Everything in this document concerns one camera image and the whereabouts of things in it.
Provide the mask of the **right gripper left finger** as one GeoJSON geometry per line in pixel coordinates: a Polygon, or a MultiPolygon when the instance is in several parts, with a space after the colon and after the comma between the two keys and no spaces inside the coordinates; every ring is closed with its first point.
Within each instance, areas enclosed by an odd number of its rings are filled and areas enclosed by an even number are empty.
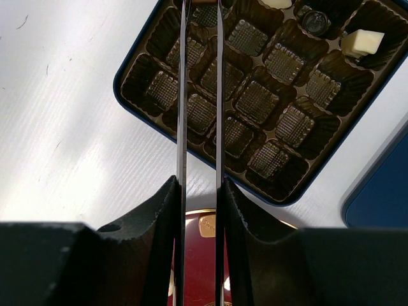
{"type": "Polygon", "coordinates": [[[1,223],[2,305],[165,305],[177,180],[99,229],[1,223]]]}

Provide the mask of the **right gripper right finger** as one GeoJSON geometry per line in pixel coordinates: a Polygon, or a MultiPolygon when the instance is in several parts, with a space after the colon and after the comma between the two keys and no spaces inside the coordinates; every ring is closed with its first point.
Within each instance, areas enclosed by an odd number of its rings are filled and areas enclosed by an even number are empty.
{"type": "Polygon", "coordinates": [[[406,305],[407,231],[294,229],[225,180],[233,305],[406,305]]]}

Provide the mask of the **blue box lid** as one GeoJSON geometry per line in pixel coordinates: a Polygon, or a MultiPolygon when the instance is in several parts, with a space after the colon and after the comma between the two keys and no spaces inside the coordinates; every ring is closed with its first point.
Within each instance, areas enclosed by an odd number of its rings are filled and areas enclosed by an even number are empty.
{"type": "Polygon", "coordinates": [[[342,207],[348,228],[407,228],[407,123],[375,160],[342,207]]]}

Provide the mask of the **metal tongs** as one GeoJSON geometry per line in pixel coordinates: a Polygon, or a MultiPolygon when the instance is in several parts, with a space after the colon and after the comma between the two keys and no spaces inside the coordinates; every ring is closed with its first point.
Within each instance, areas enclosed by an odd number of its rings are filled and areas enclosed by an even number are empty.
{"type": "Polygon", "coordinates": [[[174,257],[174,305],[184,304],[185,288],[185,240],[186,240],[186,169],[187,169],[187,26],[192,4],[214,4],[217,7],[217,91],[216,91],[216,225],[215,225],[215,304],[224,305],[224,196],[225,196],[225,149],[224,113],[226,63],[224,56],[225,30],[221,1],[182,1],[180,20],[180,52],[178,70],[178,117],[177,117],[177,182],[179,209],[178,230],[175,236],[174,257]]]}

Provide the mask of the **white cube chocolate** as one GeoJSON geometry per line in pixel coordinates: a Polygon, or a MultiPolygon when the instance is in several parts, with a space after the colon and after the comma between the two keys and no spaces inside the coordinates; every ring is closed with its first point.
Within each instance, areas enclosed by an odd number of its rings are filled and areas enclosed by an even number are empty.
{"type": "Polygon", "coordinates": [[[265,6],[273,9],[290,8],[293,4],[292,0],[260,0],[265,6]]]}
{"type": "Polygon", "coordinates": [[[349,57],[375,54],[384,38],[384,33],[358,29],[341,40],[342,53],[349,57]]]}

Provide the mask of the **dark chocolate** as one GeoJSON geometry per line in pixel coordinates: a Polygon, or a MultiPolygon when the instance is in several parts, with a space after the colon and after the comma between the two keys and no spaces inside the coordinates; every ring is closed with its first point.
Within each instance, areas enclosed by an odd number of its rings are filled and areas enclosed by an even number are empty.
{"type": "Polygon", "coordinates": [[[330,27],[328,16],[321,11],[308,11],[302,17],[302,27],[313,36],[321,36],[327,32],[330,27]]]}

